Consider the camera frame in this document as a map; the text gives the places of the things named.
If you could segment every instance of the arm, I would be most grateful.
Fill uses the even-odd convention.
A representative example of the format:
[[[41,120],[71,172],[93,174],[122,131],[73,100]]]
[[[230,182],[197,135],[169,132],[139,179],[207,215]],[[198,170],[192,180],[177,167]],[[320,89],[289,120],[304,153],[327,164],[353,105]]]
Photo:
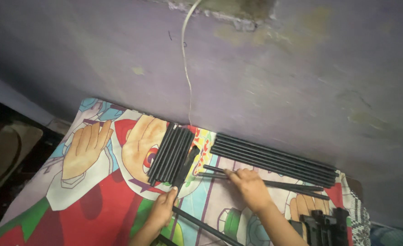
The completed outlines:
[[[274,245],[308,245],[281,214],[255,171],[238,169],[235,173],[225,169],[224,172],[236,184],[251,211],[259,217]]]
[[[177,187],[173,187],[170,192],[157,197],[147,221],[130,240],[128,246],[148,246],[159,236],[162,228],[170,224],[176,196]]]

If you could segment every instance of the white cable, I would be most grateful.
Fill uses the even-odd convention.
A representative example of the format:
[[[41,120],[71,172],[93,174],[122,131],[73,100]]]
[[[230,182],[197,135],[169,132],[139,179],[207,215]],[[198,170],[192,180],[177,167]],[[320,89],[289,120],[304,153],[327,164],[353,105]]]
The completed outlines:
[[[189,111],[188,111],[188,119],[189,119],[189,125],[192,126],[191,122],[191,104],[192,104],[192,87],[191,87],[191,82],[189,81],[188,77],[188,69],[186,68],[186,55],[185,55],[185,47],[184,47],[184,41],[185,41],[185,30],[186,30],[186,25],[188,24],[188,20],[191,17],[192,13],[194,12],[195,8],[197,5],[201,2],[202,0],[197,0],[197,2],[192,5],[192,8],[189,9],[188,14],[186,15],[185,21],[183,22],[183,27],[182,27],[182,54],[183,54],[183,65],[185,66],[185,74],[186,74],[186,80],[188,81],[189,85]]]

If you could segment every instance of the cartoon print bed sheet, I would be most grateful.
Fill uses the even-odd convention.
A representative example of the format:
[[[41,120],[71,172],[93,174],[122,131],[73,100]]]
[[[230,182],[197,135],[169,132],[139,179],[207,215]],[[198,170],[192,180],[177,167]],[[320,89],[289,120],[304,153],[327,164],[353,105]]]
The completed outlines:
[[[54,153],[13,201],[0,223],[0,246],[127,245],[147,219],[161,193],[171,187],[147,183],[146,172],[165,134],[167,122],[95,98],[82,101],[78,114]],[[266,180],[301,184],[296,179],[212,155],[215,133],[189,127],[201,149],[179,193],[179,207],[246,246],[272,245],[259,219],[235,187],[220,179],[196,177],[203,165],[256,170]],[[287,219],[321,209],[350,208],[341,173],[323,194],[330,201],[269,188]],[[225,245],[181,219],[161,232],[180,246]]]

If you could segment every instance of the cartoon eye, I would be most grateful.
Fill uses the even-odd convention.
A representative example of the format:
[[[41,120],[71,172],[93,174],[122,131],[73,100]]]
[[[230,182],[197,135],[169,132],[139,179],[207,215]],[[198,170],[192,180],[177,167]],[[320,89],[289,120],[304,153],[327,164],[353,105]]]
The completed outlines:
[[[150,170],[150,165],[154,161],[158,149],[159,146],[155,144],[153,147],[150,148],[147,155],[145,156],[144,166],[142,167],[145,173]]]

